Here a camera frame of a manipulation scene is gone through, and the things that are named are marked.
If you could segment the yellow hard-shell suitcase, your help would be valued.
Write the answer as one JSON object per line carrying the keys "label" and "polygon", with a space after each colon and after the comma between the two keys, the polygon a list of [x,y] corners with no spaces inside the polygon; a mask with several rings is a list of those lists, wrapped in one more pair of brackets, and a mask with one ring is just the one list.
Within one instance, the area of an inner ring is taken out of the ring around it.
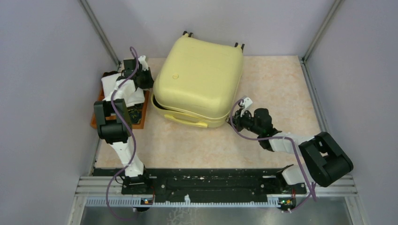
{"label": "yellow hard-shell suitcase", "polygon": [[243,72],[245,45],[221,45],[184,31],[157,74],[151,103],[170,121],[201,128],[222,126]]}

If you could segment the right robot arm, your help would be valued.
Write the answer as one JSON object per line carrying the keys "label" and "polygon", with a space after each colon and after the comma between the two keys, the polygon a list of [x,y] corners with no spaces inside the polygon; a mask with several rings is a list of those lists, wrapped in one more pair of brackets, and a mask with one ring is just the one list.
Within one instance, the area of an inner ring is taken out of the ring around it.
{"label": "right robot arm", "polygon": [[297,164],[288,165],[277,172],[275,187],[281,193],[288,193],[298,183],[315,183],[328,187],[350,173],[353,162],[328,132],[314,136],[299,136],[277,130],[266,108],[250,113],[237,110],[228,123],[240,133],[242,130],[257,135],[254,139],[271,152],[293,154]]}

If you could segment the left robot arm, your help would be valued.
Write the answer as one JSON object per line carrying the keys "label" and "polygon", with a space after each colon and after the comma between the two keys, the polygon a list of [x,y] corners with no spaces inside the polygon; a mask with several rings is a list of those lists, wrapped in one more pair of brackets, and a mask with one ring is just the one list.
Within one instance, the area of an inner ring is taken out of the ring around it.
{"label": "left robot arm", "polygon": [[124,184],[132,183],[140,194],[149,191],[151,182],[143,176],[144,164],[136,155],[137,143],[133,124],[143,122],[142,112],[132,118],[129,108],[145,103],[145,92],[152,88],[153,79],[146,56],[123,61],[124,69],[102,77],[103,98],[94,103],[94,116],[99,138],[117,153],[124,170]]}

